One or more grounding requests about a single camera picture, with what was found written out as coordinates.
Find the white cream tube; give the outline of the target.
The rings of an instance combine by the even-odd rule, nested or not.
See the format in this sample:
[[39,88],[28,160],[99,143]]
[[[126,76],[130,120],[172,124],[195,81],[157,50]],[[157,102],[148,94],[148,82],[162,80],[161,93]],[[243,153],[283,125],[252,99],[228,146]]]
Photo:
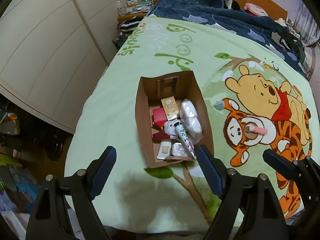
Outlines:
[[165,160],[171,153],[171,140],[162,140],[160,143],[157,159]]

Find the clear cotton pad bag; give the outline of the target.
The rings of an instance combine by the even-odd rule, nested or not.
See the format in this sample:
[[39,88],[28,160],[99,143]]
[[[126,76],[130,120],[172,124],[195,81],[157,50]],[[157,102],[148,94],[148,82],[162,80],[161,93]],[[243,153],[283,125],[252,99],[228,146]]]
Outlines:
[[181,103],[180,119],[192,143],[198,144],[203,138],[202,126],[195,106],[188,99],[184,99]]

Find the grey hand cream tube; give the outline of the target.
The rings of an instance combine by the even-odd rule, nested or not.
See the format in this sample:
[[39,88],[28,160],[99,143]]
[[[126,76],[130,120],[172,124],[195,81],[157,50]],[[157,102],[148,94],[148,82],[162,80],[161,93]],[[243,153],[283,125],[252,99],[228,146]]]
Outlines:
[[181,139],[182,143],[186,147],[186,149],[189,151],[191,156],[194,159],[196,159],[193,143],[189,139],[189,137],[188,137],[188,135],[187,135],[182,123],[180,121],[175,122],[174,123],[174,128],[175,128],[175,131],[178,134],[179,138]]

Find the red cube box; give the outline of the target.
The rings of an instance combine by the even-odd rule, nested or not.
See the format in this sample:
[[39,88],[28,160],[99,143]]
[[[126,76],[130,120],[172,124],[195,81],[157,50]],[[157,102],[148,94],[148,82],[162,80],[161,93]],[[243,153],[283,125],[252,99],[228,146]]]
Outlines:
[[152,110],[153,125],[162,128],[167,122],[167,116],[164,108],[156,108]]

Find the yellow small carton box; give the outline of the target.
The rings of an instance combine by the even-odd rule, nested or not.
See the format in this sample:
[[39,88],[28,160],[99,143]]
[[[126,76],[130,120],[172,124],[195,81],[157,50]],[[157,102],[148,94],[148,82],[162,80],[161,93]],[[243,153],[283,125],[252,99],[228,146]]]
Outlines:
[[163,98],[161,100],[161,103],[163,105],[168,121],[177,119],[180,116],[180,111],[173,96]]

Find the white cotton glove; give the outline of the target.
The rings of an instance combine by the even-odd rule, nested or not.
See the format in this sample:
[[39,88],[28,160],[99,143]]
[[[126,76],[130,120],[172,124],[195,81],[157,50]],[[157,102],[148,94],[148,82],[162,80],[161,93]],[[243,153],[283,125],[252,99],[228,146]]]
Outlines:
[[169,135],[171,139],[176,139],[176,140],[180,139],[175,129],[175,124],[179,122],[180,122],[179,119],[175,119],[175,120],[166,121],[164,124],[164,132],[165,134]]

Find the pink hair comb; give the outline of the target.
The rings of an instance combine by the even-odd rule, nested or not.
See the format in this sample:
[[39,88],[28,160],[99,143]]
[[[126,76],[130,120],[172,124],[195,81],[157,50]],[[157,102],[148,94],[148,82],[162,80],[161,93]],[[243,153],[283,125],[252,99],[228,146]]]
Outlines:
[[263,128],[263,127],[258,127],[254,124],[248,124],[246,125],[246,131],[248,133],[254,133],[254,134],[258,134],[258,135],[267,135],[268,130]]

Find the small blue-grey block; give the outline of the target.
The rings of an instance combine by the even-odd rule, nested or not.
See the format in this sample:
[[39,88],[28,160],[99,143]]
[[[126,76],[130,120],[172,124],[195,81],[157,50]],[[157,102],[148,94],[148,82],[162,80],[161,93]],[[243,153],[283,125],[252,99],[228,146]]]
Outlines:
[[215,108],[217,111],[223,110],[224,107],[225,107],[225,103],[224,103],[224,101],[222,101],[222,100],[217,101],[217,102],[214,104],[214,108]]

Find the brown cardboard box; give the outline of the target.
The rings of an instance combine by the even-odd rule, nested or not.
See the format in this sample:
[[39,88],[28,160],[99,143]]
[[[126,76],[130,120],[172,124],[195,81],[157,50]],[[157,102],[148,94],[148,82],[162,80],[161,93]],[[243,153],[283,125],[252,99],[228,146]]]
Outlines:
[[207,107],[191,70],[141,77],[135,119],[149,168],[194,161],[196,145],[214,149]]

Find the navy patterned duvet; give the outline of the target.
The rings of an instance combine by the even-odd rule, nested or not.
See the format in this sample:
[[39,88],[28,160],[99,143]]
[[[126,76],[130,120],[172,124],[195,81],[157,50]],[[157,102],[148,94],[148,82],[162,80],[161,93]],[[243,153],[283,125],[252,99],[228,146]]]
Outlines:
[[225,9],[223,0],[159,0],[147,15],[208,25],[245,37],[269,49],[306,77],[293,36],[287,27],[268,16]]

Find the cream wardrobe doors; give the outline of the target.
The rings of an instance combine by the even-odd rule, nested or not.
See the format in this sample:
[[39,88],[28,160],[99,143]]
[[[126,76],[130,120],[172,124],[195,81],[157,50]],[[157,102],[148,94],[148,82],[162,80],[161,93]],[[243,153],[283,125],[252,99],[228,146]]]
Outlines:
[[116,54],[117,2],[12,0],[1,17],[1,92],[73,133]]

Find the black white knitted cloth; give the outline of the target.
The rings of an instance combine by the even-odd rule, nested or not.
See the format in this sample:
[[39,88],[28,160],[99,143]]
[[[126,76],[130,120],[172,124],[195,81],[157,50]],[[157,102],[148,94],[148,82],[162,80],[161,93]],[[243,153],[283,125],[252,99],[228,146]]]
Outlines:
[[122,31],[124,33],[131,33],[139,26],[142,20],[143,20],[142,17],[133,17],[121,23],[118,29],[119,31]]

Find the pink plush toy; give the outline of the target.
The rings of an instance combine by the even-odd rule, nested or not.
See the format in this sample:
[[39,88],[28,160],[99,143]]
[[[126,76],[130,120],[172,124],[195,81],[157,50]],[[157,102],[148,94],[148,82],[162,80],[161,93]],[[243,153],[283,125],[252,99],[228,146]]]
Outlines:
[[268,16],[268,13],[263,8],[253,3],[246,3],[244,6],[244,10],[254,16]]

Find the wooden bedside table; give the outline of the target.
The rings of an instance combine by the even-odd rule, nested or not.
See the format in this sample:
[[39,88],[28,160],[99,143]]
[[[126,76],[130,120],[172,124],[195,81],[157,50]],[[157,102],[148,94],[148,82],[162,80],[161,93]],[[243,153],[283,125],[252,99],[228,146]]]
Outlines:
[[137,13],[133,13],[133,14],[126,14],[123,16],[118,16],[118,23],[121,24],[124,21],[130,20],[134,17],[145,17],[147,15],[146,12],[137,12]]

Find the clear plastic bottle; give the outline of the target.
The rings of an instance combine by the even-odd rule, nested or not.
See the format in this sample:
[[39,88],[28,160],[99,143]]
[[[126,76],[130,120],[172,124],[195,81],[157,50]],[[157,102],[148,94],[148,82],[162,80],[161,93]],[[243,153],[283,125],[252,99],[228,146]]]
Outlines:
[[121,1],[117,1],[117,13],[118,13],[119,16],[125,15],[125,9],[122,6]]

